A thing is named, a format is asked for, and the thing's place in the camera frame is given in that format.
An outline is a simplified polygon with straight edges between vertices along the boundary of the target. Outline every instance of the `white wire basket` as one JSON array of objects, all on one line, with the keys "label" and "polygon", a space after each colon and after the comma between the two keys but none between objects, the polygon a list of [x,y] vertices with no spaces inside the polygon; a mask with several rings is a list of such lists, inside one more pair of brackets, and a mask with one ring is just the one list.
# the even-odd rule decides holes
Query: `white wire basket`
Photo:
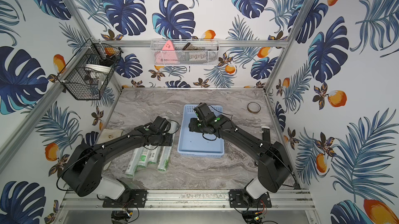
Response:
[{"label": "white wire basket", "polygon": [[[218,64],[219,40],[171,40],[174,51],[163,51],[168,40],[151,41],[156,66],[216,66]],[[196,50],[184,50],[190,47]]]}]

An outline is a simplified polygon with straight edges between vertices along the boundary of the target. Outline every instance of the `wire basket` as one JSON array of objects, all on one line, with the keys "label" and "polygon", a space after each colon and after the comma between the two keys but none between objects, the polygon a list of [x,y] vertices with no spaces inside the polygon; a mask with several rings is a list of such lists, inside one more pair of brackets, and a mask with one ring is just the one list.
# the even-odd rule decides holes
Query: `wire basket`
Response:
[{"label": "wire basket", "polygon": [[81,60],[60,82],[76,100],[100,100],[121,59],[122,50],[92,42],[83,51],[85,54]]},{"label": "wire basket", "polygon": [[168,40],[152,40],[151,51],[156,66],[216,66],[219,40],[171,40],[174,51],[162,50]]}]

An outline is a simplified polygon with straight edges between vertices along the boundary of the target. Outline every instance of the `wallpaper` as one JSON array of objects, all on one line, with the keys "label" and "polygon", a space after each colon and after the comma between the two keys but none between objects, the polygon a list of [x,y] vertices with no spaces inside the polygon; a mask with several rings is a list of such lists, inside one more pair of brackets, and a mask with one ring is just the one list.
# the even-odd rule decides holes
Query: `wallpaper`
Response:
[{"label": "wallpaper", "polygon": [[[84,41],[62,0],[0,0],[0,148]],[[57,175],[78,144],[95,142],[116,93],[113,85],[100,101],[61,93],[0,176],[0,223],[54,221],[65,194]]]},{"label": "wallpaper", "polygon": [[268,92],[323,224],[399,223],[398,7],[316,0]]},{"label": "wallpaper", "polygon": [[[120,41],[286,40],[303,1],[74,0],[94,38]],[[148,48],[124,48],[127,60],[117,72],[121,84],[133,87],[262,87],[281,50],[220,48],[215,67],[154,67]]]}]

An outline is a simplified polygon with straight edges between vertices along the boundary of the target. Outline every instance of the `black wire basket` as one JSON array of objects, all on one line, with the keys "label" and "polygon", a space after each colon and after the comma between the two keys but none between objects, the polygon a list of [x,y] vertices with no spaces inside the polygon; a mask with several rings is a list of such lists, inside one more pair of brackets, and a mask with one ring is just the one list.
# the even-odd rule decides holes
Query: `black wire basket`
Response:
[{"label": "black wire basket", "polygon": [[76,100],[100,100],[122,58],[122,50],[104,43],[91,42],[83,51],[85,54],[82,59],[60,82]]}]

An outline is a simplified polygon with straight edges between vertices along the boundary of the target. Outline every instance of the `pink item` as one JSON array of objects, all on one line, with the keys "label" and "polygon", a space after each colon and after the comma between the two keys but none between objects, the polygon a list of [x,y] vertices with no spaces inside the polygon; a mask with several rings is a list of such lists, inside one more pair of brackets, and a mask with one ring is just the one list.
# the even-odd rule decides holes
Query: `pink item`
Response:
[{"label": "pink item", "polygon": [[[168,40],[162,51],[174,51],[173,42]],[[158,52],[156,54],[155,62],[157,65],[161,65],[164,63],[178,63],[176,52]]]}]

